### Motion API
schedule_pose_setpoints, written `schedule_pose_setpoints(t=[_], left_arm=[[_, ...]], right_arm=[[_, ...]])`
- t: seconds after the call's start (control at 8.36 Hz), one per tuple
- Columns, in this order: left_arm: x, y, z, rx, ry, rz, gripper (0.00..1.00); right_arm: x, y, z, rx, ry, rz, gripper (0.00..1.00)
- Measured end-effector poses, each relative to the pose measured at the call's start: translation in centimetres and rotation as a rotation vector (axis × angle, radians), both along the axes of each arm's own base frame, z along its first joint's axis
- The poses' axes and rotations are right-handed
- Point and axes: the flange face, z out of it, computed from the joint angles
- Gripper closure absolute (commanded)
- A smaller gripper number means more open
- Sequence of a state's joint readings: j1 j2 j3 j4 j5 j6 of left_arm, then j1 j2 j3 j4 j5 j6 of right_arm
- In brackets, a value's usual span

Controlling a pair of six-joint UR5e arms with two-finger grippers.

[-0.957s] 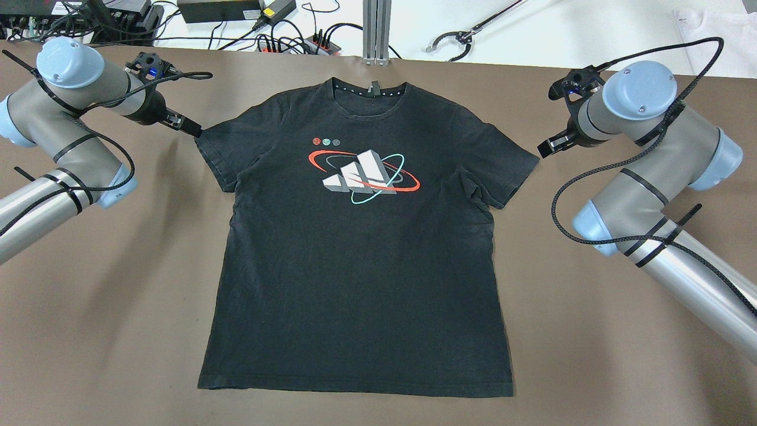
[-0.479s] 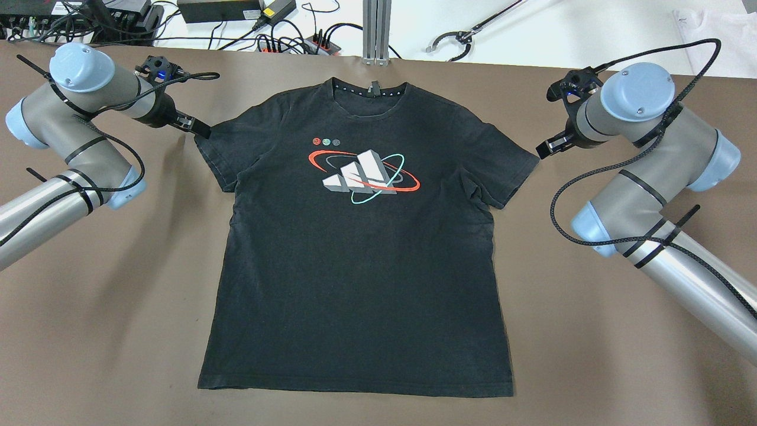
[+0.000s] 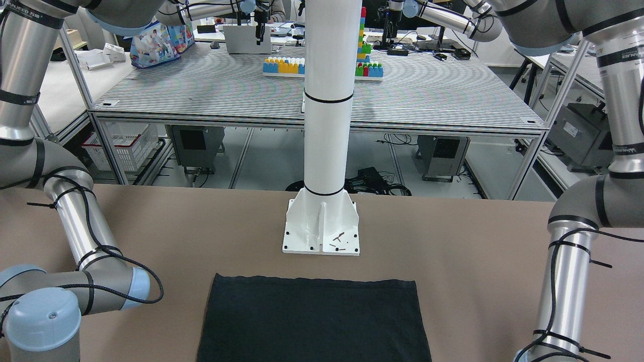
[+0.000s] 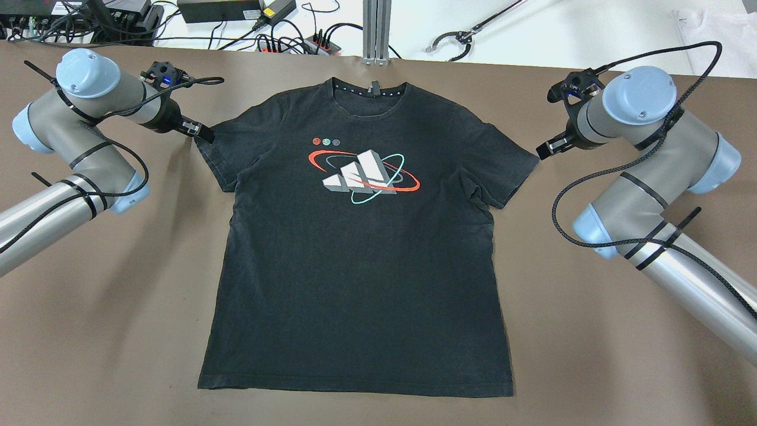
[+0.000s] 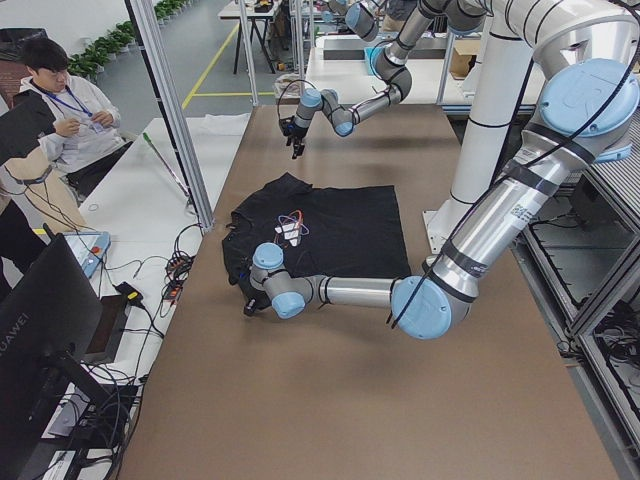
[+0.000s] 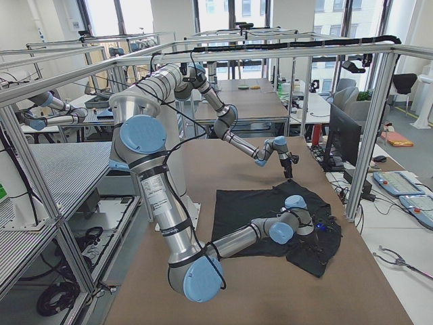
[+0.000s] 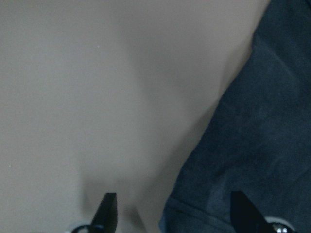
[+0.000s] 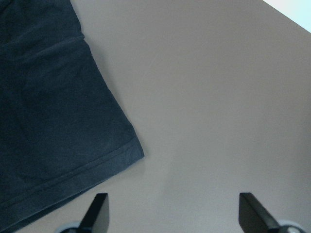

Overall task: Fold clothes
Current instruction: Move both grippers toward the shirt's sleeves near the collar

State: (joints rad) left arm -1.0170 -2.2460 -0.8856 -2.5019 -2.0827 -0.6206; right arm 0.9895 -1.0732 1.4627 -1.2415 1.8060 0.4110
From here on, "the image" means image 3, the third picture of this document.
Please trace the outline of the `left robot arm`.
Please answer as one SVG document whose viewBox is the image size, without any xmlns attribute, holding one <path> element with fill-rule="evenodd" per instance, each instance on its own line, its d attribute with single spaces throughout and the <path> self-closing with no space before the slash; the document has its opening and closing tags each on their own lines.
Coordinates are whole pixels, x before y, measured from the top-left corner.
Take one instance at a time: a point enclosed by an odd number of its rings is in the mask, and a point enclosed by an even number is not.
<svg viewBox="0 0 644 362">
<path fill-rule="evenodd" d="M 559 50 L 573 34 L 596 45 L 609 110 L 609 172 L 575 183 L 549 216 L 546 265 L 534 340 L 516 361 L 583 360 L 580 337 L 591 245 L 602 228 L 641 228 L 642 1 L 490 1 L 524 54 Z"/>
</svg>

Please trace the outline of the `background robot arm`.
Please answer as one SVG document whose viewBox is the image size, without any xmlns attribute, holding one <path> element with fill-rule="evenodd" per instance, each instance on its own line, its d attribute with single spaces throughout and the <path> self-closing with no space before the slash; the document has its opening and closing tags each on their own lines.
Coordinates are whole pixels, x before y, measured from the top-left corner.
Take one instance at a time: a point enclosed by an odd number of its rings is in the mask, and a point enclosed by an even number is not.
<svg viewBox="0 0 644 362">
<path fill-rule="evenodd" d="M 479 43 L 491 42 L 501 34 L 501 20 L 493 14 L 492 6 L 485 1 L 465 1 L 473 12 L 471 18 L 436 5 L 422 1 L 388 1 L 389 10 L 399 11 L 407 18 L 422 18 L 459 32 Z"/>
</svg>

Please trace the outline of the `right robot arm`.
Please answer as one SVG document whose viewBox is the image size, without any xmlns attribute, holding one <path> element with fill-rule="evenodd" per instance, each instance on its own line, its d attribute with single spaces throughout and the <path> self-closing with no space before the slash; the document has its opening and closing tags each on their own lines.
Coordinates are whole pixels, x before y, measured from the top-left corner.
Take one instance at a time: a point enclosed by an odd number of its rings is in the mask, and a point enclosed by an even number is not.
<svg viewBox="0 0 644 362">
<path fill-rule="evenodd" d="M 30 119 L 41 96 L 64 19 L 85 8 L 113 34 L 147 27 L 161 1 L 9 1 L 2 11 L 2 190 L 42 190 L 60 216 L 74 271 L 34 265 L 2 272 L 2 338 L 12 361 L 78 361 L 82 317 L 121 311 L 148 298 L 147 266 L 123 256 L 99 208 L 87 168 L 55 142 L 35 137 Z"/>
</svg>

